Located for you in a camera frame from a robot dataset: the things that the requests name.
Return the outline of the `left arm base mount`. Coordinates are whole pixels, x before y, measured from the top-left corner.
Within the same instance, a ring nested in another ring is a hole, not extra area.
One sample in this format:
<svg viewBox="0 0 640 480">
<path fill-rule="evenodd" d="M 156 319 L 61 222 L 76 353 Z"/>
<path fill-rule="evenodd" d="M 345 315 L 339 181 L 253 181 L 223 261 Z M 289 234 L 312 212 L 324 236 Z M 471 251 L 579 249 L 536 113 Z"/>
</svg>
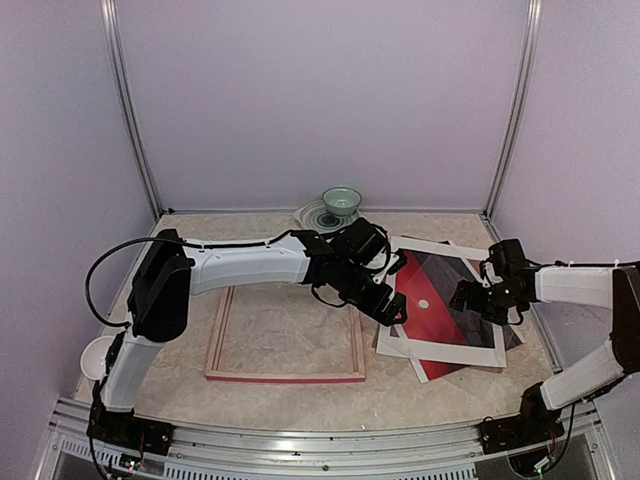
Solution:
<svg viewBox="0 0 640 480">
<path fill-rule="evenodd" d="M 102 385 L 95 382 L 89 413 L 87 436 L 107 444 L 167 456 L 173 440 L 175 426 L 168 422 L 138 417 L 133 409 L 111 412 L 101 400 Z"/>
</svg>

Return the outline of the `wooden picture frame red edge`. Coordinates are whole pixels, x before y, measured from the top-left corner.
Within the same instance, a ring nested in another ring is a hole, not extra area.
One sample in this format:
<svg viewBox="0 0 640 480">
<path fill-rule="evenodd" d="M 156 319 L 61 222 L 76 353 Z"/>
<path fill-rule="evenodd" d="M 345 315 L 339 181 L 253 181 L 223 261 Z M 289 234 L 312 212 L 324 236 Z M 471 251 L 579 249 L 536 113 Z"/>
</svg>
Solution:
<svg viewBox="0 0 640 480">
<path fill-rule="evenodd" d="M 364 382 L 366 378 L 364 347 L 360 325 L 360 313 L 353 307 L 346 309 L 346 338 L 349 346 L 349 362 L 344 372 L 269 373 L 239 372 L 223 368 L 221 359 L 225 339 L 229 331 L 229 318 L 235 289 L 227 288 L 214 316 L 211 343 L 205 364 L 207 380 L 246 382 L 261 384 L 344 384 Z"/>
</svg>

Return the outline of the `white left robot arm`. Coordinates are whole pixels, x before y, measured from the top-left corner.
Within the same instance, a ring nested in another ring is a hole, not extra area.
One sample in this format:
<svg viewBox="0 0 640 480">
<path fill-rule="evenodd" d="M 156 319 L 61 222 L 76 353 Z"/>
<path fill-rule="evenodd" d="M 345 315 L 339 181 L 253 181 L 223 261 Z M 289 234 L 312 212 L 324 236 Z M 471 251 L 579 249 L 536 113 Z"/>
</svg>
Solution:
<svg viewBox="0 0 640 480">
<path fill-rule="evenodd" d="M 213 243 L 186 240 L 165 229 L 108 250 L 88 272 L 138 244 L 148 249 L 131 281 L 127 317 L 100 320 L 120 332 L 94 388 L 94 401 L 104 409 L 99 424 L 121 445 L 140 434 L 139 421 L 129 414 L 138 390 L 163 346 L 186 330 L 195 295 L 266 283 L 307 285 L 313 294 L 328 286 L 337 293 L 340 308 L 354 307 L 383 326 L 407 320 L 405 296 L 382 281 L 403 259 L 392 252 L 387 232 L 364 218 L 332 233 L 287 230 L 269 239 Z"/>
</svg>

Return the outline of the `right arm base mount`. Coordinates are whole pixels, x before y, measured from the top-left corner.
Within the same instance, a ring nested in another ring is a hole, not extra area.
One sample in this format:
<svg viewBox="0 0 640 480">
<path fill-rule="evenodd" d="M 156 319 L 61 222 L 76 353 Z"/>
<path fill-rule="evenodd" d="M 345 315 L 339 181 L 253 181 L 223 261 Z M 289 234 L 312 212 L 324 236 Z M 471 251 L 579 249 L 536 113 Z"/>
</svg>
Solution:
<svg viewBox="0 0 640 480">
<path fill-rule="evenodd" d="M 500 419 L 486 417 L 479 424 L 485 455 L 533 445 L 565 433 L 560 420 L 561 411 L 546 407 L 541 386 L 539 382 L 524 391 L 517 414 Z"/>
</svg>

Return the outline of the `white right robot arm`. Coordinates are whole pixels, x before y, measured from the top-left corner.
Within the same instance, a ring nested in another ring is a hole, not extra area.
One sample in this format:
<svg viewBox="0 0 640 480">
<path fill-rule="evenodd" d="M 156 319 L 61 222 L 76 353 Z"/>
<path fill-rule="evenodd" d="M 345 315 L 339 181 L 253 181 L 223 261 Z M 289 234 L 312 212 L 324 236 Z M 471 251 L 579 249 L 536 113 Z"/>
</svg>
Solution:
<svg viewBox="0 0 640 480">
<path fill-rule="evenodd" d="M 511 433 L 523 444 L 535 442 L 561 410 L 596 398 L 639 371 L 639 264 L 530 260 L 516 239 L 488 249 L 478 281 L 462 280 L 449 302 L 504 326 L 511 312 L 522 317 L 532 305 L 574 326 L 597 324 L 592 351 L 522 396 Z"/>
</svg>

